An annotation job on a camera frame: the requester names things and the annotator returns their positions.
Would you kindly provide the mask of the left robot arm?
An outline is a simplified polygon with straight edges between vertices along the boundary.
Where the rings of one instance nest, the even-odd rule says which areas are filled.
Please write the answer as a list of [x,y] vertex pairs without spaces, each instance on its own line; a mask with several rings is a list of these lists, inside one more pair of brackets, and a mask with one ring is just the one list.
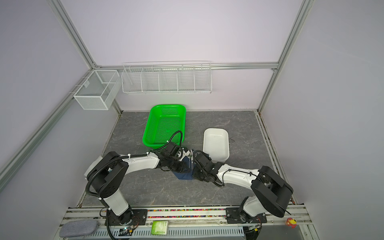
[[182,148],[183,132],[176,131],[163,146],[138,155],[119,155],[109,152],[94,161],[87,169],[85,192],[99,199],[107,208],[107,220],[118,225],[128,225],[134,218],[132,207],[120,191],[125,175],[146,169],[163,172],[188,173],[189,165],[183,162],[186,154]]

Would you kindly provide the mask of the dark blue paper napkin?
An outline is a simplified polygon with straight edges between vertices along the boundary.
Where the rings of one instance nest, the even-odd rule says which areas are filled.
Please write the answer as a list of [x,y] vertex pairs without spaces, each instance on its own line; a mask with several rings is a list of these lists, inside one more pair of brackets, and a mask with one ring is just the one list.
[[180,171],[173,171],[173,174],[179,180],[193,180],[194,169],[197,167],[193,157],[194,150],[188,150],[184,153],[180,163],[182,164],[182,168]]

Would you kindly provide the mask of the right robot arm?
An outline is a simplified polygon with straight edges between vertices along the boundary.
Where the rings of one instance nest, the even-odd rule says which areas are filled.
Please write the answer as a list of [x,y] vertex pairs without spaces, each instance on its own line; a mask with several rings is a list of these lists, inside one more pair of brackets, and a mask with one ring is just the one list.
[[213,163],[209,155],[202,151],[193,153],[193,161],[195,179],[213,183],[220,188],[232,184],[253,191],[254,196],[244,198],[233,214],[227,214],[228,220],[242,224],[261,224],[262,214],[270,213],[278,218],[285,216],[294,190],[270,167],[247,170],[224,163]]

